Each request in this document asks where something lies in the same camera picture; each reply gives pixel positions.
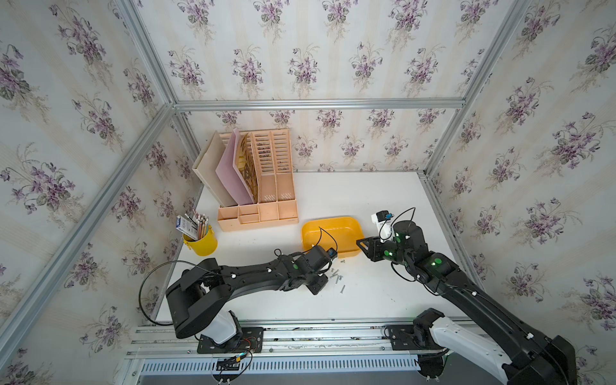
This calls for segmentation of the yellow plastic storage box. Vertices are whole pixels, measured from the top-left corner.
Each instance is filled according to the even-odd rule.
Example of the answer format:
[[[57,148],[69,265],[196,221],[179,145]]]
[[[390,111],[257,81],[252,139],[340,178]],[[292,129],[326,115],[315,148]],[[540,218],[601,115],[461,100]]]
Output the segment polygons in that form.
[[[356,242],[364,238],[364,232],[355,218],[336,217],[306,222],[301,236],[305,251],[320,245],[324,250],[335,249],[339,258],[350,258],[359,254]]]

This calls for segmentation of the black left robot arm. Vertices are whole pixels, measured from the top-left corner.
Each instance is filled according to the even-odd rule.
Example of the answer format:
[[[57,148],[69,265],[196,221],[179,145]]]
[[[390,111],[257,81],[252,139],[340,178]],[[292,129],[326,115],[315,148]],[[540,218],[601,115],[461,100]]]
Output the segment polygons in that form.
[[[253,266],[220,266],[215,258],[207,258],[184,270],[165,292],[176,337],[189,338],[205,330],[235,298],[302,286],[317,295],[327,284],[326,272],[337,257],[336,249],[316,245]]]

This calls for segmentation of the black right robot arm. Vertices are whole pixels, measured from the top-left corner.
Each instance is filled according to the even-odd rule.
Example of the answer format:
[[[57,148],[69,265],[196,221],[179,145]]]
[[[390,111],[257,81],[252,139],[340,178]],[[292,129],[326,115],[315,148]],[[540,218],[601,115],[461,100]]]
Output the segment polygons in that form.
[[[447,353],[454,352],[503,384],[576,384],[573,345],[563,337],[545,335],[507,311],[487,295],[454,261],[428,248],[414,221],[390,224],[390,236],[359,239],[357,246],[373,262],[389,261],[409,273],[431,295],[443,298],[470,317],[485,336],[459,326],[443,312],[429,308],[412,323],[388,326],[395,351],[431,353],[419,359],[420,374],[440,376]]]

